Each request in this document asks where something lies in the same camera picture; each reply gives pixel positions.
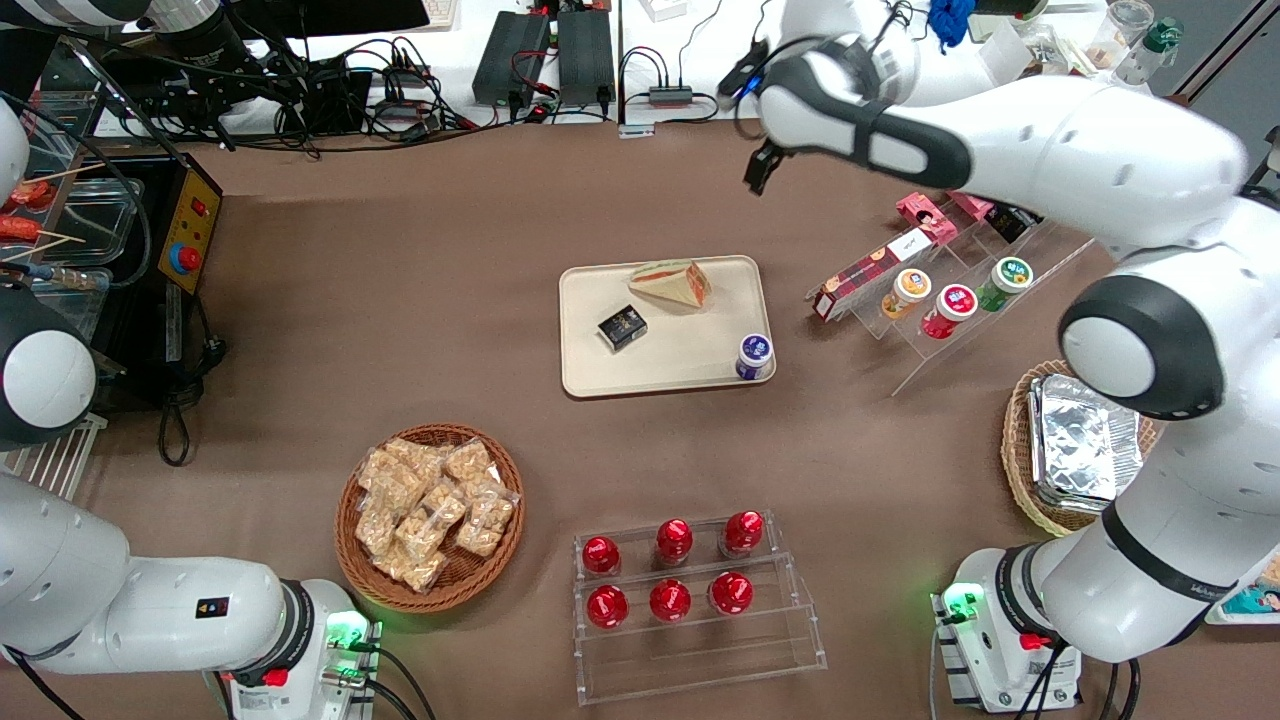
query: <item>wire rack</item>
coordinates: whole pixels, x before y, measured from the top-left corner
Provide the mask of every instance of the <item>wire rack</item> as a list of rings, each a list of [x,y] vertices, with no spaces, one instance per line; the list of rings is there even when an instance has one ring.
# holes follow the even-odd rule
[[[69,502],[76,497],[76,488],[84,475],[93,441],[105,427],[106,420],[90,413],[74,430],[58,439],[4,454],[4,466],[14,475]]]

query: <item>clear acrylic stand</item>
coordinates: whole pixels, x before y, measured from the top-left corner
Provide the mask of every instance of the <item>clear acrylic stand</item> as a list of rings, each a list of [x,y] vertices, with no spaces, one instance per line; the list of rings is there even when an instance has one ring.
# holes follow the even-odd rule
[[[850,297],[847,310],[840,316],[831,318],[836,320],[845,315],[855,315],[876,340],[883,340],[886,336],[900,337],[911,348],[915,354],[914,368],[891,393],[895,396],[916,375],[946,360],[1000,320],[1014,305],[1034,292],[1041,283],[1066,266],[1093,242],[1076,231],[1046,220],[1029,228],[1016,242],[1009,243],[995,228],[984,222],[974,222],[954,202],[948,202],[941,209],[960,229],[955,240],[942,247],[931,247],[858,288]],[[920,318],[933,306],[938,291],[952,283],[977,290],[991,277],[991,269],[996,266],[996,263],[1010,255],[1025,260],[1036,273],[1036,279],[1027,291],[1011,297],[998,313],[987,313],[979,309],[973,318],[961,323],[955,333],[946,340],[933,340],[920,332]],[[897,274],[906,268],[924,270],[933,283],[933,293],[905,316],[891,320],[881,311],[881,301],[890,292]]]
[[[765,537],[742,560],[726,559],[718,550],[728,518],[690,523],[694,550],[673,569],[653,559],[657,525],[573,539],[573,660],[580,706],[827,667],[813,598],[782,544],[773,514],[763,515]],[[599,534],[618,546],[618,575],[591,577],[582,566],[582,546]],[[726,618],[712,609],[707,588],[730,570],[746,575],[755,594],[745,612]],[[680,623],[662,623],[649,611],[649,592],[666,578],[680,580],[692,594],[692,609]],[[607,584],[620,588],[630,606],[627,619],[613,630],[602,630],[586,619],[586,598]]]

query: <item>green bottle cap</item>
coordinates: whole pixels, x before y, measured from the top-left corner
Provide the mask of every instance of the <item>green bottle cap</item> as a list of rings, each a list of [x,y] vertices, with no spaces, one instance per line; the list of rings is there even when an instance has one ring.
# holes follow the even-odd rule
[[[1160,18],[1147,29],[1142,45],[1152,53],[1167,53],[1183,40],[1183,23],[1178,18]]]

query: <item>brown tablecloth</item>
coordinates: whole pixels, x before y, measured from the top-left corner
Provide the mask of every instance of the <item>brown tablecloth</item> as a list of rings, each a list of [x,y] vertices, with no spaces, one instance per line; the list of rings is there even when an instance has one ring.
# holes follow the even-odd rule
[[[522,546],[463,609],[379,614],[440,720],[925,717],[927,593],[977,548],[1043,537],[1000,466],[1010,387],[1057,355],[1057,315],[1110,263],[1088,251],[890,398],[909,356],[856,320],[815,322],[803,299],[900,229],[893,202],[913,188],[797,158],[758,199],[741,184],[753,149],[721,123],[634,141],[612,126],[516,128],[319,163],[202,150],[229,195],[202,297],[230,354],[189,414],[195,460],[160,462],[155,415],[113,418],[78,502],[119,524],[136,555],[243,557],[340,582],[333,510],[367,447],[419,423],[474,424],[524,473]],[[769,383],[564,393],[564,269],[723,254],[760,265]],[[572,537],[744,507],[777,512],[829,669],[579,710]],[[1138,717],[1275,716],[1276,638],[1208,629],[1144,657]],[[410,697],[394,673],[381,679]],[[50,684],[90,720],[219,716],[195,674]],[[1084,708],[1057,716],[1096,716],[1105,685],[1106,667],[1088,665]],[[943,716],[978,716],[938,692]],[[12,669],[0,715],[60,717]]]

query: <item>wicker basket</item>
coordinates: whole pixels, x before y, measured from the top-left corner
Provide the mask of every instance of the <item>wicker basket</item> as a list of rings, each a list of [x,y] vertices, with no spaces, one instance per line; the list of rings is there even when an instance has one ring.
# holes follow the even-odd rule
[[[1088,525],[1097,519],[1097,515],[1051,507],[1039,498],[1033,484],[1027,391],[1030,389],[1033,379],[1053,373],[1075,377],[1065,361],[1050,360],[1028,370],[1023,379],[1014,386],[1014,395],[1009,398],[1009,407],[1005,409],[1005,438],[1000,443],[1000,456],[1005,461],[1005,475],[1009,477],[1009,488],[1014,491],[1018,506],[1033,523],[1053,536],[1062,537]],[[1149,418],[1142,418],[1138,425],[1138,448],[1142,451],[1143,459],[1151,452],[1151,446],[1156,445],[1157,437],[1160,437],[1160,430],[1156,423]]]
[[[343,574],[347,575],[347,582],[372,602],[392,610],[412,614],[440,612],[479,594],[498,578],[507,562],[511,561],[525,529],[525,488],[520,483],[520,471],[516,470],[516,464],[512,462],[507,450],[498,445],[498,441],[475,428],[447,424],[419,425],[398,432],[393,437],[419,445],[462,445],[471,438],[480,438],[498,465],[502,484],[521,495],[521,501],[516,505],[516,515],[507,525],[507,533],[498,543],[498,550],[490,557],[479,557],[454,547],[452,542],[457,533],[457,528],[454,528],[444,543],[444,555],[448,556],[449,562],[426,593],[417,593],[374,568],[364,546],[356,539],[356,523],[360,520],[360,512],[356,509],[365,489],[356,483],[356,471],[351,474],[347,487],[342,491],[338,516],[334,520],[338,562],[342,565]]]

